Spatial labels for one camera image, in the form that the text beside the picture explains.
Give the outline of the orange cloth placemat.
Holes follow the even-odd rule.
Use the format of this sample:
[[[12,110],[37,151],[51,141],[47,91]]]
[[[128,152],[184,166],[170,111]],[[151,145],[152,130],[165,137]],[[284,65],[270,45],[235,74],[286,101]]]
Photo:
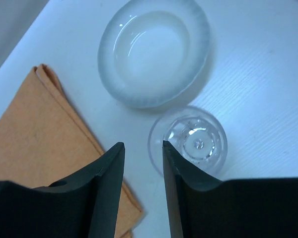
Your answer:
[[[55,73],[44,64],[32,68],[0,118],[0,181],[49,186],[106,152],[67,101]],[[141,215],[123,181],[113,238],[131,237]]]

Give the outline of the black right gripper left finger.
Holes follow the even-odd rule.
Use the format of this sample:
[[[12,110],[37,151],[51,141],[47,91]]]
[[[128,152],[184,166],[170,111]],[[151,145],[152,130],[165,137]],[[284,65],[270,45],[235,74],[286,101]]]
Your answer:
[[[49,186],[0,181],[0,238],[112,238],[115,234],[125,146]]]

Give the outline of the white paper bowl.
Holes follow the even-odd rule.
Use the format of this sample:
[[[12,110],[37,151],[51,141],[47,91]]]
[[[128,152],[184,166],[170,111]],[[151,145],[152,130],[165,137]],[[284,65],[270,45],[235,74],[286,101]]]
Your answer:
[[[153,108],[196,80],[210,48],[208,19],[194,0],[131,0],[101,37],[98,72],[117,101]]]

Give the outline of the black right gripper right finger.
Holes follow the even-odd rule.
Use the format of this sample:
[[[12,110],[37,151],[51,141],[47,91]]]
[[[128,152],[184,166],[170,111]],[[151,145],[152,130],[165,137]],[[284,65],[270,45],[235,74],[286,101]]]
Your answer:
[[[173,238],[298,238],[298,178],[221,181],[162,150]]]

